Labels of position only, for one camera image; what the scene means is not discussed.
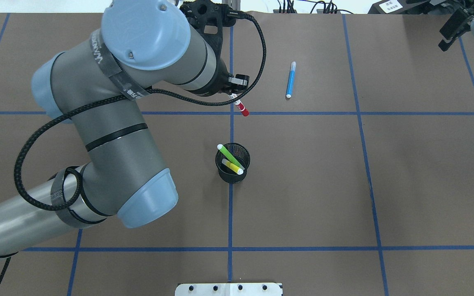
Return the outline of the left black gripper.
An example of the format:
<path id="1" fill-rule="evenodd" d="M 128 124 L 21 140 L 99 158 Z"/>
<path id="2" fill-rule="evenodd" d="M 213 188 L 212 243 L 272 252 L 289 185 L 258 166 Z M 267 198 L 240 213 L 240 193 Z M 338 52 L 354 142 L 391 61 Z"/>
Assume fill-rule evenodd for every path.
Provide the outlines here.
<path id="1" fill-rule="evenodd" d="M 250 86 L 248 75 L 233 75 L 228 72 L 225 62 L 217 59 L 212 79 L 198 90 L 199 96 L 212 96 L 218 93 L 240 94 Z"/>

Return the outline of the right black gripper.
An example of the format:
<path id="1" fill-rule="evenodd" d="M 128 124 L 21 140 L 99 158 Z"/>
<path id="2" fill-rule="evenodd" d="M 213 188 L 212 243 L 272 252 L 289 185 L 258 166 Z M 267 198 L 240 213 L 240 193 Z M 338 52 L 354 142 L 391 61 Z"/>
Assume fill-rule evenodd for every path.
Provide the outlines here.
<path id="1" fill-rule="evenodd" d="M 466 32 L 471 30 L 474 18 L 474 0 L 440 0 L 437 4 L 429 4 L 428 15 L 449 15 L 439 32 L 443 39 L 438 47 L 446 52 Z"/>

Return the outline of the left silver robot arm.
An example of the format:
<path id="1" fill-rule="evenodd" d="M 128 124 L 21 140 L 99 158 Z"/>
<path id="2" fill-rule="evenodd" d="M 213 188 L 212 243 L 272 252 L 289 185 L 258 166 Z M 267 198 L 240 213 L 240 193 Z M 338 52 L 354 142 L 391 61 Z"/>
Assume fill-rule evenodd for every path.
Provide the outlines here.
<path id="1" fill-rule="evenodd" d="M 210 0 L 113 0 L 101 25 L 33 75 L 32 94 L 51 121 L 21 148 L 13 178 L 18 195 L 0 203 L 0 261 L 19 251 L 117 215 L 125 227 L 146 225 L 178 202 L 137 100 L 151 94 L 224 106 L 256 81 L 222 61 L 222 28 L 256 19 Z M 27 191 L 21 171 L 30 148 L 51 127 L 74 124 L 90 163 L 66 167 Z"/>

